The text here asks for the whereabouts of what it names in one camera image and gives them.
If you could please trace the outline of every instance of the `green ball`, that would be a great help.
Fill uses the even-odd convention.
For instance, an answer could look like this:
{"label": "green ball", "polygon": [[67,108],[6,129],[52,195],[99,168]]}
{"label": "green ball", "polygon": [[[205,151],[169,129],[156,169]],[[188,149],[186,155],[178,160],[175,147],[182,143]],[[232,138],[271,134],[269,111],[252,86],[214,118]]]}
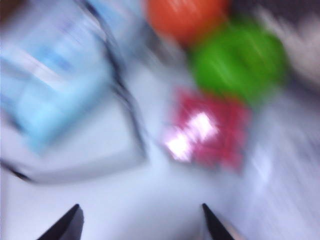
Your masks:
{"label": "green ball", "polygon": [[253,21],[233,21],[190,52],[196,84],[206,92],[253,102],[284,75],[281,42]]}

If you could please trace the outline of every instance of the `white surface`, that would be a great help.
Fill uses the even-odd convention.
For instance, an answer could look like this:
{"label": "white surface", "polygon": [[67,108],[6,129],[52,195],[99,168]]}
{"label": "white surface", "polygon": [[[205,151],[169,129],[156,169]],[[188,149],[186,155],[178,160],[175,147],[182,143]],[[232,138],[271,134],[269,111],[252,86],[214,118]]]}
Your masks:
{"label": "white surface", "polygon": [[[171,82],[140,67],[133,77],[132,89],[153,139],[162,126]],[[10,148],[10,156],[21,156],[14,152],[17,143],[8,140],[3,138],[2,145]],[[148,144],[150,162],[84,182],[34,185],[2,171],[3,239],[34,240],[76,203],[84,212],[84,240],[176,239],[197,233],[200,204],[215,198],[212,172],[169,162]]]}

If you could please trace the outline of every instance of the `red package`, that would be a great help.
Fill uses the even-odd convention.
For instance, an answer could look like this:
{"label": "red package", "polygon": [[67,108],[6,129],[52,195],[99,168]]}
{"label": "red package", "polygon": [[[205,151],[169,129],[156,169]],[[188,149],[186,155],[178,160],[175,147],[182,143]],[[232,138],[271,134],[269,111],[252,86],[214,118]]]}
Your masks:
{"label": "red package", "polygon": [[250,111],[239,101],[180,92],[164,145],[179,162],[239,169]]}

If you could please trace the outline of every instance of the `orange ball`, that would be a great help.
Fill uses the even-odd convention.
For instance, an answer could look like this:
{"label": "orange ball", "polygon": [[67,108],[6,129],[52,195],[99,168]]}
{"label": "orange ball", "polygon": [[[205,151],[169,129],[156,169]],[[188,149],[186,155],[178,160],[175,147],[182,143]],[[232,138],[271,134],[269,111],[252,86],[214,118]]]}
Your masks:
{"label": "orange ball", "polygon": [[191,45],[225,21],[229,0],[148,0],[148,20],[160,35]]}

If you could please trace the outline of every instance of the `ball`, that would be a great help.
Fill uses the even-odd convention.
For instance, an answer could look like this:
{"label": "ball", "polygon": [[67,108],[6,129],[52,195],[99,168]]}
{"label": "ball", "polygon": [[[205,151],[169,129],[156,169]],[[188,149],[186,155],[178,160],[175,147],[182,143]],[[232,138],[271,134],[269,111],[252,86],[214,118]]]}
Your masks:
{"label": "ball", "polygon": [[229,0],[149,0],[146,11],[156,32],[189,46],[225,21],[228,6]]}
{"label": "ball", "polygon": [[280,82],[286,62],[282,43],[247,19],[231,22],[190,53],[191,71],[201,89],[247,102]]}

